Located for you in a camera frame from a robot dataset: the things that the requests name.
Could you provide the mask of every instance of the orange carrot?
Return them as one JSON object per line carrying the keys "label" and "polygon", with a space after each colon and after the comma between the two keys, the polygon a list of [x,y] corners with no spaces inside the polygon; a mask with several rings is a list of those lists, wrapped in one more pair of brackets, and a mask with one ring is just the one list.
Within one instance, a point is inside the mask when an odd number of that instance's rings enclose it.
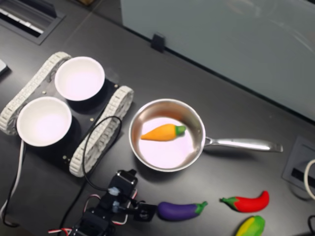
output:
{"label": "orange carrot", "polygon": [[155,128],[149,133],[141,135],[141,139],[153,141],[170,141],[183,134],[185,130],[186,127],[183,125],[176,126],[174,124],[165,124]]}

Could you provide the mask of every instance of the white bowl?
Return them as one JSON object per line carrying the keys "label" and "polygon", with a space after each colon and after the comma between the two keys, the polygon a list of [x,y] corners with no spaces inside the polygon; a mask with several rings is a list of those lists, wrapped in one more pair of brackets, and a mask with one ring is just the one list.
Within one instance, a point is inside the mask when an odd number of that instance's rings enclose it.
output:
{"label": "white bowl", "polygon": [[93,58],[77,57],[62,64],[56,72],[55,85],[64,98],[83,101],[96,95],[103,87],[105,72]]}
{"label": "white bowl", "polygon": [[41,97],[21,110],[16,126],[25,143],[44,147],[62,139],[71,122],[70,108],[64,102],[54,97]]}

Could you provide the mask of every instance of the electrical outlet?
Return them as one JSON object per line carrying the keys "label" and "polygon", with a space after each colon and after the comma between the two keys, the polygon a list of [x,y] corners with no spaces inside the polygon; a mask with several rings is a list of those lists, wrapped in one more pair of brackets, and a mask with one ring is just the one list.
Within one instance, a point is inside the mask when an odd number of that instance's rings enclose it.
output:
{"label": "electrical outlet", "polygon": [[[305,190],[304,171],[306,165],[315,159],[315,143],[298,137],[287,160],[282,178]],[[315,191],[315,167],[310,169],[309,185]]]}

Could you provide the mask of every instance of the eggplant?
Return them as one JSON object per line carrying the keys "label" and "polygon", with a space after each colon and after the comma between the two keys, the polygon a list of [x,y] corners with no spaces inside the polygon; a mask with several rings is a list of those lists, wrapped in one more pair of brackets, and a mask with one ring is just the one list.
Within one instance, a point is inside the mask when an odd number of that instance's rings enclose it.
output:
{"label": "eggplant", "polygon": [[189,220],[201,214],[207,202],[201,204],[176,205],[162,202],[157,207],[158,216],[163,220]]}

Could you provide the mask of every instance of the dark gray tabletop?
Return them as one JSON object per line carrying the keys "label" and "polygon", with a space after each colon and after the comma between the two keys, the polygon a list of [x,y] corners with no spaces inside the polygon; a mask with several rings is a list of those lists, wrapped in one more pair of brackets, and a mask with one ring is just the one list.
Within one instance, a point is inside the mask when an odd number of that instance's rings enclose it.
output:
{"label": "dark gray tabletop", "polygon": [[[0,77],[0,110],[57,51],[90,56],[119,83],[134,89],[134,104],[124,119],[123,135],[104,157],[93,181],[107,186],[118,169],[138,171],[139,200],[158,204],[189,204],[207,200],[200,217],[167,223],[157,217],[151,223],[130,220],[117,227],[117,235],[213,235],[231,236],[251,214],[232,211],[219,203],[221,197],[258,196],[270,193],[269,206],[259,215],[266,219],[264,235],[295,236],[306,232],[314,202],[296,198],[281,178],[294,141],[301,135],[315,141],[315,127],[169,53],[161,54],[148,42],[117,27],[77,4],[56,1],[67,16],[38,46],[0,27],[0,57],[12,72]],[[284,152],[262,153],[208,148],[189,168],[171,174],[153,172],[134,157],[128,142],[133,114],[158,98],[182,100],[201,116],[206,133],[214,138],[259,138],[283,144]],[[0,202],[7,197],[18,162],[19,139],[0,133]],[[59,225],[80,185],[44,159],[27,154],[20,185],[12,198],[9,215],[35,235]],[[95,191],[86,188],[66,223],[71,227],[81,216],[84,201]]]}

